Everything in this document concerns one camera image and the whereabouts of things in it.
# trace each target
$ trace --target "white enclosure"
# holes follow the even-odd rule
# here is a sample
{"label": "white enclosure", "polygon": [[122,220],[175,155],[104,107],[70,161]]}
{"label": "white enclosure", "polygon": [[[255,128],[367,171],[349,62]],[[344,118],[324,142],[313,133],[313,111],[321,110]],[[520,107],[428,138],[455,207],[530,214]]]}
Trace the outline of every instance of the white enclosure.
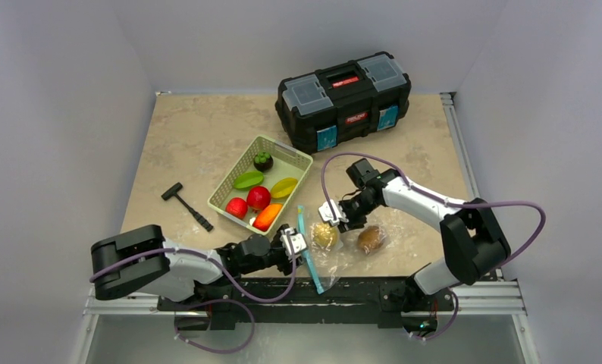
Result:
{"label": "white enclosure", "polygon": [[[0,1],[0,363],[65,363],[158,90],[274,92],[387,50],[455,92],[486,199],[548,212],[517,277],[542,362],[602,362],[602,0]],[[498,212],[517,245],[529,211]]]}

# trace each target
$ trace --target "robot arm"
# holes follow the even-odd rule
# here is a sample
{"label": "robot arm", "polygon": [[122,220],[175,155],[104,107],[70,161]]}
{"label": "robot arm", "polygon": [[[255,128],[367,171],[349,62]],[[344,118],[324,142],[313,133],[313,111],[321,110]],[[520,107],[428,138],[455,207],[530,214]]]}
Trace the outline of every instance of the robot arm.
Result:
{"label": "robot arm", "polygon": [[[179,244],[163,236],[158,225],[147,225],[93,244],[91,258],[93,272],[97,274],[93,279],[96,298],[115,300],[133,292],[142,292],[175,303],[182,302],[193,296],[197,288],[229,284],[223,271],[211,260],[220,262],[236,280],[241,275],[272,266],[288,275],[292,270],[292,258],[297,259],[298,265],[302,264],[299,255],[307,249],[307,245],[302,234],[285,224],[271,242],[267,237],[253,234],[240,243],[229,243],[217,249],[187,247],[205,258],[179,253],[180,248]],[[120,268],[99,274],[125,259],[157,249],[173,253],[156,253],[134,259]]]}
{"label": "robot arm", "polygon": [[[408,278],[407,309],[459,282],[474,284],[509,257],[509,244],[490,209],[459,209],[437,202],[416,192],[413,187],[420,186],[412,181],[409,180],[407,186],[398,171],[389,169],[379,173],[365,158],[355,162],[346,172],[358,193],[339,203],[331,200],[332,209],[328,202],[324,203],[319,208],[324,222],[338,226],[341,232],[360,229],[367,221],[367,214],[379,206],[386,206],[415,216],[441,233],[444,257]],[[465,203],[420,188],[444,201]]]}

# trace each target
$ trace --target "toolbox lid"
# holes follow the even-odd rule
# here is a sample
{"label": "toolbox lid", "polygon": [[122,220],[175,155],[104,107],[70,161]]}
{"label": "toolbox lid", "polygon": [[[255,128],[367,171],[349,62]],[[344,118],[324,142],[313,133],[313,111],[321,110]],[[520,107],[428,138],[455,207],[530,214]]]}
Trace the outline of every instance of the toolbox lid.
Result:
{"label": "toolbox lid", "polygon": [[332,106],[332,101],[325,95],[325,90],[314,74],[289,80],[284,85],[287,89],[283,91],[283,98],[287,107],[292,110],[296,106],[300,115]]}
{"label": "toolbox lid", "polygon": [[378,92],[406,83],[401,66],[387,55],[376,55],[357,63],[363,68],[365,75],[372,81]]}

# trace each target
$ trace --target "plastic bag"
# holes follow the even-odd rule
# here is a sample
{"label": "plastic bag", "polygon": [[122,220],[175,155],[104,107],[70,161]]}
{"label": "plastic bag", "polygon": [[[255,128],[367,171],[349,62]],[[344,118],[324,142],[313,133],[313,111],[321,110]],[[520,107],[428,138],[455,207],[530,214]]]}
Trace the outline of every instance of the plastic bag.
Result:
{"label": "plastic bag", "polygon": [[318,208],[305,209],[304,222],[312,269],[321,285],[317,286],[319,293],[334,286],[346,270],[364,264],[388,245],[388,234],[379,224],[341,234],[337,227],[321,221]]}

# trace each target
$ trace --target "gray floor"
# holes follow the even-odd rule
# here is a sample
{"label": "gray floor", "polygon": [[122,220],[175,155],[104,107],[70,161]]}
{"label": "gray floor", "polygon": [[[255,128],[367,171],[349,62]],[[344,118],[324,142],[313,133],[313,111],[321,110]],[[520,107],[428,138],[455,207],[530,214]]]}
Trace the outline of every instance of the gray floor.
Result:
{"label": "gray floor", "polygon": [[[510,316],[460,316],[445,335],[422,345],[403,330],[373,325],[260,324],[242,352],[210,354],[174,340],[172,316],[101,316],[88,363],[523,363]],[[247,336],[236,331],[205,331],[193,340],[230,348]]]}

